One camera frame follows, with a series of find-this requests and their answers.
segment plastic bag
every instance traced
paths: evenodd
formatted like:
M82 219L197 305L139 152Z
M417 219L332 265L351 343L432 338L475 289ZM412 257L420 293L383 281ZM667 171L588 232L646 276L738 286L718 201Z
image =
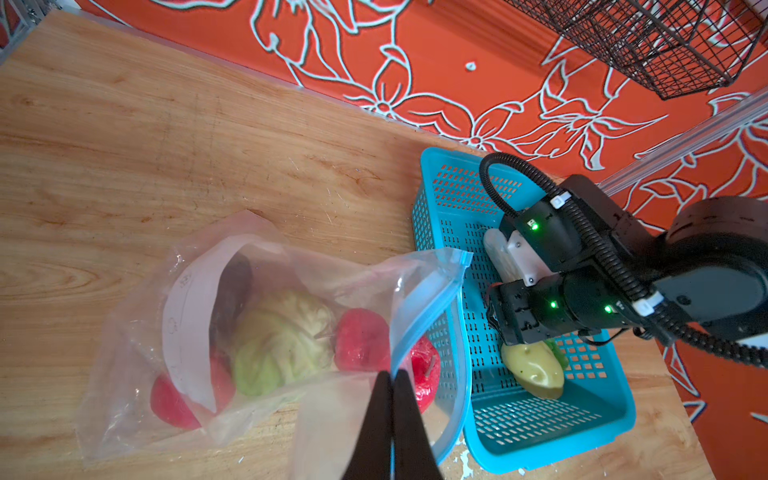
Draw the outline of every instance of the plastic bag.
M249 211L202 229L106 320L76 418L84 460L222 446L309 392L319 401L300 407L292 476L338 478L382 364L339 371L340 336L410 369L412 347L455 302L471 258L446 248L363 266L292 247ZM377 314L385 335L340 332L354 312L368 314L347 325L367 332ZM333 424L317 430L323 422ZM427 423L430 438L445 428Z

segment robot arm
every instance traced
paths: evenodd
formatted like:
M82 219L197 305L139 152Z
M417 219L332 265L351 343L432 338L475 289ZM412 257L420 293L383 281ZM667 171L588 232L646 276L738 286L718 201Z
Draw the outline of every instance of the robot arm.
M521 171L545 198L525 211L511 209L488 177L497 163ZM530 273L488 291L489 323L506 344L569 332L593 343L587 337L620 328L750 365L768 362L766 349L750 346L768 332L765 203L702 200L653 237L581 175L558 186L522 159L491 154L480 177L505 212L499 230L510 239L506 252L520 273Z

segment white cable tie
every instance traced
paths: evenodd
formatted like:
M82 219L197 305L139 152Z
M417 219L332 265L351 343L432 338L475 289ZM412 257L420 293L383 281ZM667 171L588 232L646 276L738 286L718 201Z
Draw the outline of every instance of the white cable tie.
M560 207L565 205L565 201L569 198L571 198L571 192L565 191L564 193L552 198L552 200L549 201L549 204L552 205L555 210L560 210Z
M632 308L640 316L649 316L654 312L654 307L664 301L664 295L660 291L656 290L653 295L641 298L636 302L632 302Z

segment blue plastic basket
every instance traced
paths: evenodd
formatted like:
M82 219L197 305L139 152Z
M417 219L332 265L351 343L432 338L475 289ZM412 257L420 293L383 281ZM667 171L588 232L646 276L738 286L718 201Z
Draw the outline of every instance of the blue plastic basket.
M576 335L557 339L571 366L559 400L538 399L520 387L499 355L500 339L485 318L483 294L501 281L485 254L483 234L498 227L502 212L478 177L481 158L429 148L422 154L422 186L413 207L416 248L454 247L473 252L462 287L461 319L472 369L464 435L483 469L503 474L532 470L613 442L635 422L627 377L613 345L594 347ZM490 170L499 193L515 209L530 207L544 192L511 168ZM454 311L446 312L452 323ZM598 339L606 339L603 332Z

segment floral wall pattern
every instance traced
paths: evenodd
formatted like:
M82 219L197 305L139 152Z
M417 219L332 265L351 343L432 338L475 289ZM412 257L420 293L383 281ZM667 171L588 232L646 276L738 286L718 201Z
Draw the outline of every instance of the floral wall pattern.
M503 0L77 1L479 153L515 153L556 177L603 180L768 84L768 50L758 45L732 87L661 101ZM715 14L707 25L726 27ZM768 115L614 199L660 231L685 205L728 194L768 197ZM715 474L759 472L766 372L682 345L664 358Z

